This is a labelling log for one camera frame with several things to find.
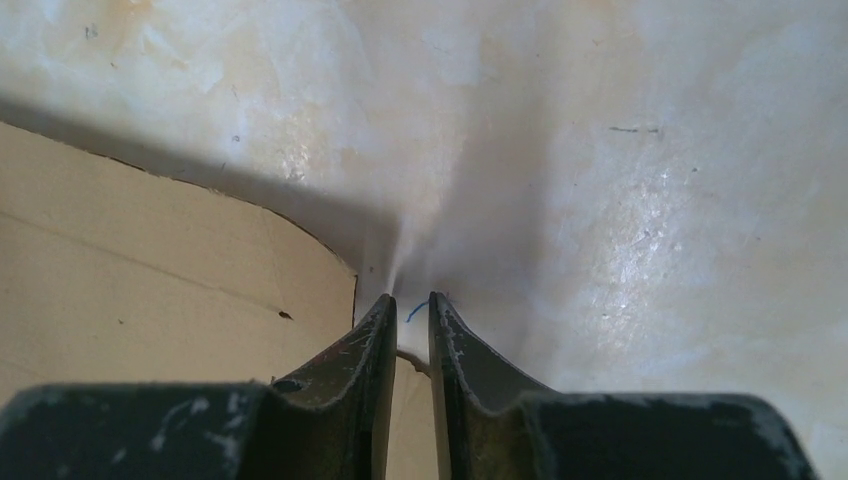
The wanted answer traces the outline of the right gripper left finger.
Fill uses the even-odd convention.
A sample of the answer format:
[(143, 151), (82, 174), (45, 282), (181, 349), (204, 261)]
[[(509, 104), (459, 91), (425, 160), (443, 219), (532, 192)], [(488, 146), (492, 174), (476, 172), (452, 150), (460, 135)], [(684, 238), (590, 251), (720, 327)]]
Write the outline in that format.
[(397, 308), (269, 383), (58, 383), (1, 412), (5, 479), (381, 479)]

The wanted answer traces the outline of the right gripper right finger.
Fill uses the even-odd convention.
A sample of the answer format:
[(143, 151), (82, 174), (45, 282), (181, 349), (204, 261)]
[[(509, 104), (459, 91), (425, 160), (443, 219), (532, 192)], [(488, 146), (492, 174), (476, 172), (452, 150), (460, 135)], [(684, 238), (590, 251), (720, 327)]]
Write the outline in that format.
[(726, 393), (561, 393), (428, 302), (444, 479), (813, 479), (771, 404)]

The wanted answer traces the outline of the brown cardboard box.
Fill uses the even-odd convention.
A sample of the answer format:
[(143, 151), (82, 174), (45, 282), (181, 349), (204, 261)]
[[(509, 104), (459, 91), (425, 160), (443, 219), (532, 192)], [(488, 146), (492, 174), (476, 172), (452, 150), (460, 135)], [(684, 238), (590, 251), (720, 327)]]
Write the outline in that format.
[[(1, 128), (1, 412), (58, 383), (269, 383), (354, 327), (356, 274), (264, 208)], [(437, 477), (395, 361), (381, 479)]]

